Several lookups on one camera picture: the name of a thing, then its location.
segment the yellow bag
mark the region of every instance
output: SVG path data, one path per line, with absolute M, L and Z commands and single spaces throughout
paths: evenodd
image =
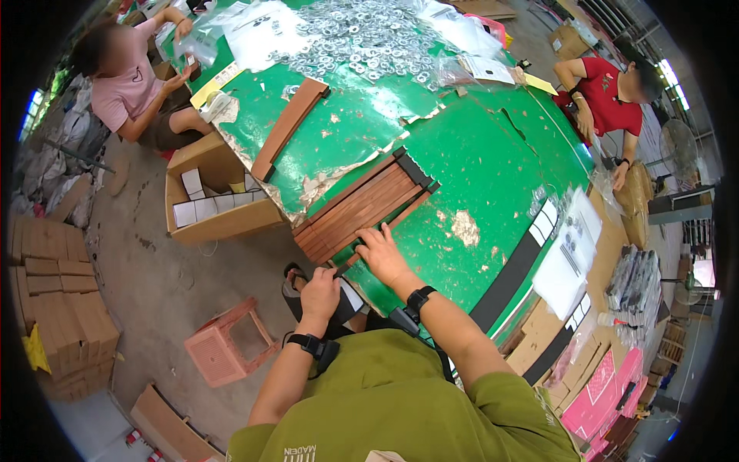
M 26 349 L 26 356 L 28 356 L 28 362 L 31 364 L 31 369 L 37 370 L 39 367 L 49 374 L 51 369 L 49 368 L 49 362 L 46 359 L 46 353 L 44 352 L 44 346 L 41 343 L 41 337 L 38 334 L 38 324 L 33 325 L 31 335 L 29 337 L 23 337 L 23 347 Z

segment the hand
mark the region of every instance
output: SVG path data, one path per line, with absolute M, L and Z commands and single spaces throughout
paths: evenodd
M 595 120 L 587 103 L 580 106 L 577 112 L 577 129 L 585 136 L 586 140 L 590 141 L 593 139 Z
M 300 293 L 300 304 L 303 307 L 303 321 L 328 322 L 336 311 L 341 295 L 340 281 L 334 279 L 336 269 L 316 268 L 313 279 L 308 282 Z
M 170 78 L 166 82 L 164 82 L 164 85 L 162 85 L 161 92 L 165 96 L 169 96 L 174 90 L 180 88 L 182 85 L 185 84 L 185 81 L 190 78 L 190 74 L 192 73 L 192 70 L 190 66 L 185 66 L 185 69 L 183 69 L 183 73 L 179 75 L 175 75 L 173 78 Z
M 408 268 L 387 223 L 382 224 L 382 233 L 374 228 L 360 229 L 356 232 L 367 245 L 357 245 L 355 251 L 364 261 L 377 279 L 383 284 L 394 288 L 394 284 L 406 276 L 415 277 L 415 273 Z
M 174 41 L 179 43 L 182 37 L 192 31 L 192 21 L 189 18 L 181 19 L 174 29 Z
M 626 183 L 626 172 L 629 171 L 629 163 L 628 162 L 621 162 L 621 165 L 616 167 L 616 170 L 613 170 L 613 190 L 614 191 L 621 191 L 621 188 L 624 187 L 624 183 Z

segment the wrist strap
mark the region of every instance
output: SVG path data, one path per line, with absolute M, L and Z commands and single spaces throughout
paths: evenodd
M 577 92 L 579 92 L 580 94 L 582 94 L 582 92 L 580 92 L 580 89 L 577 88 L 577 85 L 575 85 L 572 90 L 570 90 L 569 92 L 567 92 L 567 94 L 570 95 L 570 98 L 572 98 L 572 95 L 574 95 Z
M 429 294 L 431 292 L 436 292 L 436 289 L 427 285 L 424 288 L 413 291 L 408 296 L 408 300 L 406 301 L 406 310 L 410 312 L 409 316 L 411 316 L 411 319 L 416 323 L 420 321 L 420 309 L 429 301 Z
M 321 340 L 313 335 L 303 335 L 301 333 L 294 333 L 287 339 L 287 343 L 297 343 L 303 351 L 310 353 L 313 358 L 319 358 L 319 348 L 321 346 Z

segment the pink t-shirt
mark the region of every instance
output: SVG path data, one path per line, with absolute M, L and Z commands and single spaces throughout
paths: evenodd
M 136 120 L 164 85 L 164 81 L 154 76 L 146 57 L 149 48 L 146 41 L 156 28 L 157 22 L 153 18 L 132 27 L 129 45 L 134 65 L 118 77 L 92 81 L 92 111 L 112 132 L 117 132 L 129 117 Z

